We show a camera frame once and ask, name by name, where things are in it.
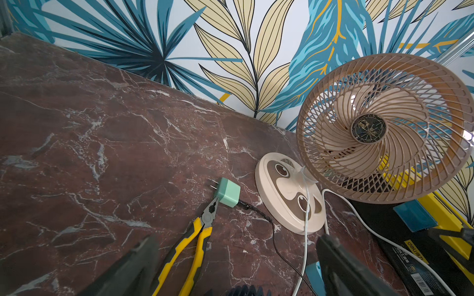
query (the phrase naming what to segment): metal frame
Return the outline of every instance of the metal frame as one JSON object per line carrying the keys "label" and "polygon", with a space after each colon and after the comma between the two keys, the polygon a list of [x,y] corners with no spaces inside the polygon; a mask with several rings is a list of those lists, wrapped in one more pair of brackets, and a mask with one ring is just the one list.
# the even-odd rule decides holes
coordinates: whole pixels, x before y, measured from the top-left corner
{"label": "metal frame", "polygon": [[447,66],[452,61],[457,59],[458,57],[465,54],[469,49],[474,47],[474,28],[469,31],[466,35],[460,38],[452,47],[448,48],[445,52],[443,52],[435,62]]}

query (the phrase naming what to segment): fan base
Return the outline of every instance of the fan base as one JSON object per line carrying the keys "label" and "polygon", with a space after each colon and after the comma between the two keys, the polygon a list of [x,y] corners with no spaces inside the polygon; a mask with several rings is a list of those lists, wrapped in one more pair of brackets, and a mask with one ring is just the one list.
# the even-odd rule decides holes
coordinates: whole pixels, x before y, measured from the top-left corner
{"label": "fan base", "polygon": [[[296,161],[276,152],[262,157],[255,170],[258,193],[268,211],[283,227],[297,234],[304,234],[307,198],[303,178]],[[316,183],[309,180],[306,183],[312,196],[308,214],[308,234],[311,234],[323,227],[326,209]]]}

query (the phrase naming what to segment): fan guard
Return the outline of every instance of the fan guard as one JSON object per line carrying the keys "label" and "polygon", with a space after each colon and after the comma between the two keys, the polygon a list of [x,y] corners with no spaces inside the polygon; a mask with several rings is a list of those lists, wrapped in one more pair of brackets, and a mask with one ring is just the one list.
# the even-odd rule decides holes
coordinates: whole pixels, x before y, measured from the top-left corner
{"label": "fan guard", "polygon": [[326,75],[297,123],[304,164],[326,187],[378,204],[448,182],[473,148],[474,102],[447,68],[410,54],[375,54]]}

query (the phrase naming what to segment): yellow pliers handle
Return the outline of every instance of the yellow pliers handle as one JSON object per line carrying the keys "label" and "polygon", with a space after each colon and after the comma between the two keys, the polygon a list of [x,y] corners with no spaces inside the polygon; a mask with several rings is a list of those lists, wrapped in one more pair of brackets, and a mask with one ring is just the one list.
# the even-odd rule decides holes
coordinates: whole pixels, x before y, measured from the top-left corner
{"label": "yellow pliers handle", "polygon": [[206,253],[207,241],[211,233],[212,226],[204,228],[199,234],[194,261],[192,262],[188,277],[186,278],[186,281],[179,292],[179,296],[188,296],[191,293],[194,284],[198,280],[199,274],[201,272],[202,261],[204,260],[204,254]]}
{"label": "yellow pliers handle", "polygon": [[181,239],[168,252],[168,254],[166,255],[161,265],[160,270],[158,271],[158,274],[159,274],[158,278],[157,279],[155,278],[155,280],[152,283],[152,287],[156,286],[156,289],[153,292],[152,296],[156,296],[156,294],[158,294],[158,292],[160,291],[164,283],[164,280],[166,279],[166,277],[168,276],[168,273],[171,270],[171,266],[173,266],[174,262],[176,261],[176,258],[178,258],[179,254],[181,254],[184,248],[186,248],[186,246],[199,234],[199,232],[201,231],[201,228],[202,228],[201,219],[196,218],[194,222],[192,223],[191,227],[188,229],[188,231],[181,237]]}

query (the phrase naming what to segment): electric fan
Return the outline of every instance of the electric fan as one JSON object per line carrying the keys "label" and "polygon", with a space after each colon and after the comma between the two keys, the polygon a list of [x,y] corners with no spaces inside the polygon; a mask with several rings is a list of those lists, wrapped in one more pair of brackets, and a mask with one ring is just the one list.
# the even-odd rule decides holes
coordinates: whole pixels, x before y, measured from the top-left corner
{"label": "electric fan", "polygon": [[[424,196],[448,182],[471,155],[473,114],[467,87],[433,61],[409,54],[352,60],[320,80],[300,110],[298,148],[310,174],[269,153],[257,165],[259,193],[272,215],[299,234],[305,221],[294,213],[306,213],[307,201],[308,233],[320,229],[326,216],[317,186],[306,198],[301,175],[361,202]],[[293,180],[285,180],[286,173]]]}

